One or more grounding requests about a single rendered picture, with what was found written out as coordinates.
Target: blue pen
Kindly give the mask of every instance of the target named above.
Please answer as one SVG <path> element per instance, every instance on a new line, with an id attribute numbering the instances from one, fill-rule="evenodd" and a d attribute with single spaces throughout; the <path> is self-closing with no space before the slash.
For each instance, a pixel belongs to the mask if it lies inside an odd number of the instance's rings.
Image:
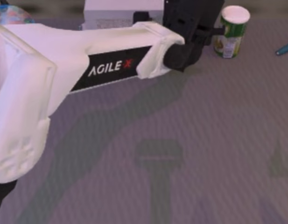
<path id="1" fill-rule="evenodd" d="M 276 55 L 283 55 L 288 52 L 288 44 L 276 51 Z"/>

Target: green can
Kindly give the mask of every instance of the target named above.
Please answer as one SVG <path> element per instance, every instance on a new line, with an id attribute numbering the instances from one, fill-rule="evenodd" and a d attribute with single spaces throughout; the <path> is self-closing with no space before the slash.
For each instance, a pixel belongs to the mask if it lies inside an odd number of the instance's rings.
<path id="1" fill-rule="evenodd" d="M 222 10 L 220 27 L 225 26 L 225 35 L 214 37 L 214 50 L 222 58 L 238 55 L 250 13 L 241 6 L 227 6 Z"/>

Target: transparent plastic object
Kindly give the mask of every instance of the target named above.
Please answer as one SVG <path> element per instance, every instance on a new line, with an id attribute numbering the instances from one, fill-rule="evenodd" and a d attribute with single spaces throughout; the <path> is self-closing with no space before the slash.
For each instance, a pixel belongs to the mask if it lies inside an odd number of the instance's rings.
<path id="1" fill-rule="evenodd" d="M 39 161 L 47 138 L 56 65 L 0 25 L 0 183 Z"/>

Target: table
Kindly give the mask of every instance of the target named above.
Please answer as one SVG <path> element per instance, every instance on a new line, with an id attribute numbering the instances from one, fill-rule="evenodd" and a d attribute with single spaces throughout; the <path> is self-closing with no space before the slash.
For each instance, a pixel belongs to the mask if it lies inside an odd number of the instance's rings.
<path id="1" fill-rule="evenodd" d="M 237 58 L 68 96 L 0 224 L 288 224 L 287 42 L 252 19 Z"/>

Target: white box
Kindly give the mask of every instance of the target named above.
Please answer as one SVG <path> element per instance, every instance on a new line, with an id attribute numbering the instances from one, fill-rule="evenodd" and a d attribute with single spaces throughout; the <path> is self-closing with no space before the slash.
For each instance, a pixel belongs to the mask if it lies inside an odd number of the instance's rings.
<path id="1" fill-rule="evenodd" d="M 129 27 L 135 11 L 148 11 L 162 23 L 163 0 L 86 0 L 82 29 Z"/>

